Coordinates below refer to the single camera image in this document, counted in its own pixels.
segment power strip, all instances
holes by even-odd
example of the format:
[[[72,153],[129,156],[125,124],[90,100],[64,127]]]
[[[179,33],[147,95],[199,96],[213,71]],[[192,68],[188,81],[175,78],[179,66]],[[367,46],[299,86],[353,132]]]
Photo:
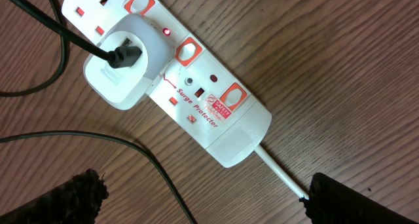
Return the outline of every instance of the power strip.
[[[62,13],[104,50],[135,34],[125,42],[143,50],[142,64],[113,69],[89,56],[84,65],[112,106],[129,109],[148,95],[226,168],[264,138],[272,115],[159,0],[64,0]]]

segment cable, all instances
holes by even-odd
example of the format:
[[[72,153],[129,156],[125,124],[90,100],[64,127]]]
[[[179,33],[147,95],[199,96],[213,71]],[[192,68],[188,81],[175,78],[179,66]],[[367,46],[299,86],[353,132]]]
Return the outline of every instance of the cable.
[[[57,22],[60,23],[61,25],[65,25],[65,23],[63,21],[63,18],[62,18],[62,15],[61,15],[61,12],[59,12],[60,6],[59,6],[59,3],[58,3],[58,0],[49,0],[49,1],[50,1],[52,10],[54,11],[55,19],[57,19]],[[38,92],[40,90],[43,90],[43,89],[47,88],[52,83],[57,81],[57,79],[63,74],[63,72],[65,70],[65,67],[67,65],[68,54],[69,54],[69,41],[64,39],[64,37],[61,37],[61,60],[60,60],[60,63],[58,64],[57,70],[48,80],[46,80],[44,83],[41,83],[39,86],[35,86],[33,88],[23,90],[23,91],[19,91],[19,92],[2,92],[2,91],[0,91],[0,97],[27,96],[29,94],[32,94],[32,93],[35,93],[35,92]]]
[[[29,138],[37,138],[41,136],[87,136],[91,138],[99,138],[103,140],[117,142],[131,149],[135,149],[137,152],[140,152],[142,155],[148,158],[151,164],[153,164],[155,168],[158,170],[158,172],[160,172],[160,175],[162,175],[164,181],[166,181],[166,183],[168,184],[170,191],[175,196],[176,200],[178,201],[180,207],[182,208],[183,212],[187,216],[190,223],[194,223],[194,224],[197,223],[191,211],[188,209],[188,206],[186,205],[185,201],[182,199],[182,196],[179,194],[179,191],[177,191],[169,175],[166,173],[163,166],[159,163],[156,157],[149,150],[143,149],[132,142],[129,142],[127,140],[117,138],[114,136],[108,136],[105,134],[99,134],[99,133],[94,133],[94,132],[83,132],[83,131],[76,131],[76,130],[55,130],[55,131],[45,131],[45,132],[32,132],[32,133],[20,134],[20,135],[15,135],[15,136],[9,136],[6,138],[0,138],[0,143],[6,143],[10,141],[23,140],[23,139],[29,139]]]
[[[72,43],[78,45],[82,49],[94,54],[95,56],[113,62],[115,61],[115,53],[112,51],[106,52],[101,48],[89,43],[88,41],[84,40],[83,38],[79,37],[72,31],[68,30],[66,27],[61,25],[60,23],[56,22],[50,16],[42,12],[38,9],[35,5],[30,3],[28,0],[10,0],[12,1],[17,7],[21,8],[25,12],[27,12],[30,16],[34,17],[36,20],[40,21],[40,23],[44,24],[47,28],[55,31],[66,40],[71,41]]]
[[[262,148],[261,145],[258,145],[255,148],[256,154],[272,169],[276,175],[299,197],[308,199],[308,195],[305,191],[299,187],[295,181],[289,175],[282,170],[282,168],[275,162],[275,160],[268,155],[268,153]]]

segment black cable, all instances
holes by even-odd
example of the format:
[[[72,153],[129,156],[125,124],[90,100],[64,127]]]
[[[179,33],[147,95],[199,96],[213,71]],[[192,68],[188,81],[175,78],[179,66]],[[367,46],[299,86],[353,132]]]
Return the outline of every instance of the black cable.
[[[54,11],[55,19],[57,19],[57,22],[61,25],[65,25],[65,22],[62,18],[60,10],[60,4],[58,3],[58,0],[49,0],[52,10]],[[19,96],[27,96],[29,94],[38,92],[40,90],[43,90],[50,86],[52,83],[57,81],[57,79],[63,74],[65,67],[67,65],[69,56],[69,41],[64,39],[64,37],[61,37],[61,60],[58,64],[57,70],[55,73],[44,83],[40,84],[39,86],[35,86],[33,88],[19,91],[19,92],[2,92],[0,91],[0,97],[19,97]]]
[[[35,5],[30,3],[28,0],[10,0],[12,1],[17,7],[21,8],[29,15],[34,17],[36,20],[40,21],[40,23],[44,24],[47,28],[55,31],[66,40],[71,41],[72,43],[78,45],[82,49],[94,54],[95,56],[113,62],[115,61],[115,53],[113,51],[106,52],[101,48],[89,43],[88,41],[84,40],[83,38],[79,37],[72,31],[68,30],[66,27],[61,25],[60,23],[56,22],[50,16],[42,12],[38,9]]]
[[[99,134],[99,133],[93,133],[93,132],[83,132],[83,131],[75,131],[75,130],[55,130],[55,131],[46,131],[46,132],[32,132],[32,133],[20,134],[20,135],[15,135],[15,136],[9,136],[6,138],[0,138],[0,143],[6,143],[10,141],[29,139],[29,138],[36,138],[36,137],[41,137],[41,136],[88,136],[91,138],[99,138],[103,140],[117,142],[125,146],[128,146],[129,148],[135,149],[136,151],[140,152],[142,155],[147,157],[149,161],[156,167],[158,172],[160,172],[160,175],[162,175],[163,179],[168,184],[170,190],[172,191],[180,207],[186,214],[188,220],[191,223],[197,223],[191,211],[188,209],[188,206],[185,204],[185,201],[182,199],[182,196],[179,194],[179,191],[177,191],[169,175],[166,173],[163,166],[159,163],[156,157],[149,150],[143,149],[132,142],[129,142],[127,140],[120,139],[114,136],[108,136],[105,134]]]

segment white switch button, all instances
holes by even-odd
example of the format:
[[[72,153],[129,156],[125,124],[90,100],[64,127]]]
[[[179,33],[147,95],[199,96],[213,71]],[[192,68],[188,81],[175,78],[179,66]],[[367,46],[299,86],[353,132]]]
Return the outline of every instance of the white switch button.
[[[134,0],[131,4],[131,12],[140,13],[149,5],[149,0]]]
[[[227,107],[235,105],[236,103],[239,102],[241,97],[242,97],[242,91],[236,88],[228,93],[226,101],[225,101],[225,105],[227,105]]]
[[[179,52],[179,59],[182,61],[186,61],[192,56],[194,56],[196,50],[196,46],[194,43],[186,44],[182,47],[181,51]]]

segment wooden floor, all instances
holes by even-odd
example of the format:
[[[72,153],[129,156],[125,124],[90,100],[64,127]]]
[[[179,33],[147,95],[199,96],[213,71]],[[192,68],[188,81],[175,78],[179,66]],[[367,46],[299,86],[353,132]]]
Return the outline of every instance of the wooden floor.
[[[52,15],[48,0],[30,1]],[[266,105],[263,146],[306,189],[323,172],[419,221],[419,0],[162,2]],[[1,91],[43,82],[60,39],[7,0],[0,10]],[[122,137],[156,155],[199,223],[310,222],[257,155],[225,169],[150,99],[129,111],[105,103],[83,77],[87,56],[71,45],[58,82],[0,98],[0,136]],[[70,136],[0,145],[0,214],[87,168],[105,174],[110,192],[98,223],[187,223],[143,156]]]

